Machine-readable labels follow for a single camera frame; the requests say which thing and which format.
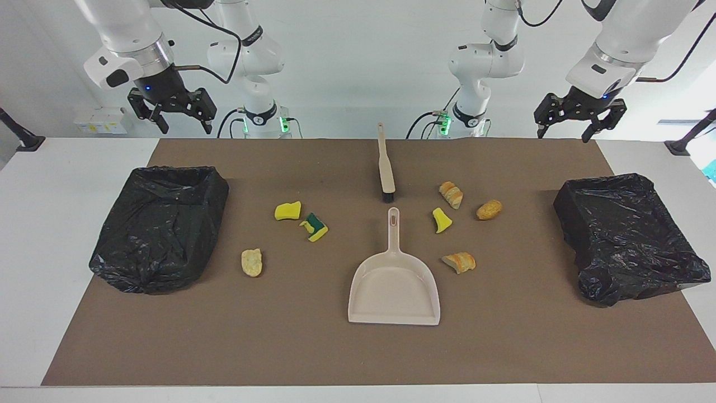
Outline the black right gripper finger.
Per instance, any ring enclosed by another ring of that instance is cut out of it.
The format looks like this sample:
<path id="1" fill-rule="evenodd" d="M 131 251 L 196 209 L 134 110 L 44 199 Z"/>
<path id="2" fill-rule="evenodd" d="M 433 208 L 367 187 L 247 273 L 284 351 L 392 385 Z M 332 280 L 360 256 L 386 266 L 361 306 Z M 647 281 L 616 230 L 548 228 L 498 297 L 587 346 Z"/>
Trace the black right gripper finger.
<path id="1" fill-rule="evenodd" d="M 187 94 L 187 115 L 198 120 L 205 134 L 211 135 L 217 107 L 207 89 L 200 87 Z"/>
<path id="2" fill-rule="evenodd" d="M 169 125 L 162 115 L 163 105 L 161 103 L 154 104 L 154 108 L 150 109 L 147 104 L 147 99 L 138 88 L 132 88 L 132 90 L 128 92 L 128 102 L 133 108 L 137 118 L 153 123 L 163 134 L 168 133 Z"/>

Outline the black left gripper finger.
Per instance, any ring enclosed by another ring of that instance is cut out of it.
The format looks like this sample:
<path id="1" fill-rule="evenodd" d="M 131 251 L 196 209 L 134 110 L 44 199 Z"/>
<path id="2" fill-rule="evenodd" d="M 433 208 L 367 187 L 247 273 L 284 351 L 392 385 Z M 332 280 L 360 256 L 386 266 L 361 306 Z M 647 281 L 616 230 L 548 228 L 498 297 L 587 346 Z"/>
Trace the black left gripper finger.
<path id="1" fill-rule="evenodd" d="M 535 108 L 534 121 L 538 126 L 536 134 L 539 139 L 544 138 L 550 126 L 565 121 L 562 101 L 563 99 L 554 93 L 548 93 Z"/>
<path id="2" fill-rule="evenodd" d="M 595 111 L 589 112 L 589 126 L 581 135 L 583 143 L 588 143 L 594 135 L 601 131 L 613 130 L 627 111 L 627 106 L 624 99 L 616 99 L 606 110 L 608 113 L 604 118 L 600 118 Z"/>

